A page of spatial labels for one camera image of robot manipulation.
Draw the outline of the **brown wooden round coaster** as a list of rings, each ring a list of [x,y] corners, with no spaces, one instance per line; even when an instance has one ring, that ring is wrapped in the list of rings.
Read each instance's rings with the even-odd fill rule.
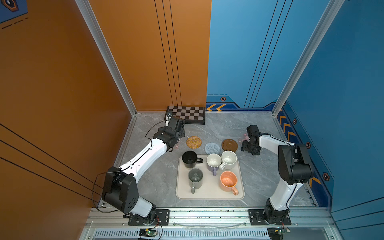
[[[222,142],[222,149],[224,151],[236,152],[238,150],[238,143],[233,139],[225,139]]]

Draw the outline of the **woven rattan round coaster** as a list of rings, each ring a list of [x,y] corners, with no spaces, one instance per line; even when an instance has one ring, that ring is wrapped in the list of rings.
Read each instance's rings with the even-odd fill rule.
[[[192,136],[187,139],[186,144],[190,149],[198,149],[202,145],[202,140],[197,136]]]

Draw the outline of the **blue woven round coaster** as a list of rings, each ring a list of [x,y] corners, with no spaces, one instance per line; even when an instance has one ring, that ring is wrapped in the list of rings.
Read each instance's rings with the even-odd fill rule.
[[[221,147],[216,143],[207,143],[205,145],[205,152],[207,155],[210,155],[210,154],[219,155],[221,152]]]

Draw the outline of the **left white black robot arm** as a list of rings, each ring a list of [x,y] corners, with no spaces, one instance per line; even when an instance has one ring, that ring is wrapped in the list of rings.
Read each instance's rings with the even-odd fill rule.
[[[185,120],[169,117],[164,123],[135,157],[104,173],[101,199],[124,214],[141,217],[146,224],[155,221],[156,205],[140,197],[137,184],[147,169],[185,136]]]

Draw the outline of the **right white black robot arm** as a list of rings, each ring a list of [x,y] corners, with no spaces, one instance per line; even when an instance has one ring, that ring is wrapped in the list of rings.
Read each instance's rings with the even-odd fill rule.
[[[295,144],[261,133],[257,125],[247,127],[249,140],[242,142],[241,151],[260,155],[262,149],[278,156],[279,184],[267,199],[263,210],[249,210],[250,222],[257,225],[291,224],[290,204],[297,191],[314,177],[312,160],[303,144]]]

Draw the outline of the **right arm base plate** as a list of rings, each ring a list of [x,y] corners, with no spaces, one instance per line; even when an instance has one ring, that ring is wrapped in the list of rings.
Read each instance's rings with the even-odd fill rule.
[[[288,210],[276,211],[274,209],[271,209],[271,210],[250,209],[248,210],[248,213],[249,213],[249,218],[252,226],[261,226],[261,225],[290,226],[292,224]]]

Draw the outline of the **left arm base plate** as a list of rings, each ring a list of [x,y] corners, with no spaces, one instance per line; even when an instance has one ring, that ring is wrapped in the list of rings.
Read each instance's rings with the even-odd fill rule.
[[[133,215],[129,218],[129,226],[155,226],[160,224],[162,226],[168,226],[170,220],[170,210],[156,209],[155,218],[153,220],[145,219],[139,215]]]

